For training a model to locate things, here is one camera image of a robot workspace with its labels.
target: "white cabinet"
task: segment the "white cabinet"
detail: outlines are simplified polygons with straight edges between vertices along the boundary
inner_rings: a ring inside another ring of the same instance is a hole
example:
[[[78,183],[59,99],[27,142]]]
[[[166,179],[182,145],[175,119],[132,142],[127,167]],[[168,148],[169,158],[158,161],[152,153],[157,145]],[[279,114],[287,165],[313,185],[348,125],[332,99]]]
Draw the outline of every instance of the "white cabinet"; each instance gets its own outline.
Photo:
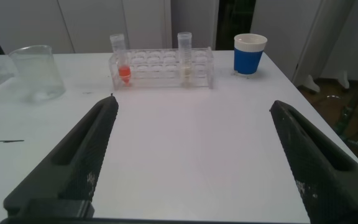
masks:
[[[6,54],[45,44],[55,54],[111,52],[122,33],[131,49],[172,47],[170,0],[0,0]]]
[[[127,29],[121,0],[58,0],[75,53],[111,52],[109,36]]]
[[[251,32],[267,38],[265,53],[293,79],[321,0],[257,0]]]
[[[57,1],[0,0],[0,45],[9,52],[45,44],[53,52],[73,53]]]

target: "blue and white cup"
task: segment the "blue and white cup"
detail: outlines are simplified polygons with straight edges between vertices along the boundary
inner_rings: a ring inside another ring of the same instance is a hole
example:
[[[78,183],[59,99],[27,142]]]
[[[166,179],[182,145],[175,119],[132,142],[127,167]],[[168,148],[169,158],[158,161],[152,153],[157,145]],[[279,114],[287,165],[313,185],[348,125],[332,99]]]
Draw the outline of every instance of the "blue and white cup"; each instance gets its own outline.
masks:
[[[239,34],[234,37],[234,71],[251,75],[258,69],[267,38],[258,34]]]

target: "red object in test tube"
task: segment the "red object in test tube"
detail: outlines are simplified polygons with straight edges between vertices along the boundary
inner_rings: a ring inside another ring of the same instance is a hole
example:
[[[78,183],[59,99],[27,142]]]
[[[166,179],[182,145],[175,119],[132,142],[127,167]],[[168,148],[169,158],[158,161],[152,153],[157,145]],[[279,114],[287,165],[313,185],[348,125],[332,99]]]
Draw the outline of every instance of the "red object in test tube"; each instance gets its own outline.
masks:
[[[129,80],[131,79],[131,69],[128,65],[121,65],[118,68],[118,74],[121,80],[125,83],[125,85],[129,85]]]

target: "clear plastic container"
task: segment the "clear plastic container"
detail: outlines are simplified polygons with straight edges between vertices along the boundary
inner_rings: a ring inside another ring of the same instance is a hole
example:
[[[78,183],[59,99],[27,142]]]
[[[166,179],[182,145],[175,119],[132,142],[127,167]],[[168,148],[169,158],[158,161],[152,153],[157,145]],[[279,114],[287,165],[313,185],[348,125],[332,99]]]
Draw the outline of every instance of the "clear plastic container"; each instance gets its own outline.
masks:
[[[126,85],[119,76],[119,57],[113,54],[109,67],[114,90],[137,88],[212,88],[213,55],[211,48],[191,50],[191,75],[188,85],[183,84],[181,62],[178,49],[128,50],[126,52],[131,80]]]
[[[125,85],[129,86],[131,80],[131,70],[128,66],[127,50],[125,46],[124,34],[114,34],[110,36],[112,52],[117,57],[118,74]]]
[[[51,47],[47,45],[24,47],[12,51],[9,56],[19,72],[17,77],[30,90],[31,101],[49,100],[65,92]]]
[[[183,85],[190,85],[191,77],[191,33],[178,33],[179,62],[181,65],[181,76]]]

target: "test tube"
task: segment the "test tube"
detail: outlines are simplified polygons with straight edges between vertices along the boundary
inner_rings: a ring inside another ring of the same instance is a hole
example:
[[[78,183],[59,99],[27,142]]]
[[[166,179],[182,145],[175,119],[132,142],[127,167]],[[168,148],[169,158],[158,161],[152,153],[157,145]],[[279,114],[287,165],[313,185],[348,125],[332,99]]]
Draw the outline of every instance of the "test tube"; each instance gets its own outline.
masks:
[[[178,46],[183,84],[189,85],[191,75],[191,32],[178,33]]]
[[[128,66],[129,60],[125,46],[124,34],[113,34],[110,36],[112,52],[117,57],[118,74],[125,85],[129,86],[131,80],[131,69]]]

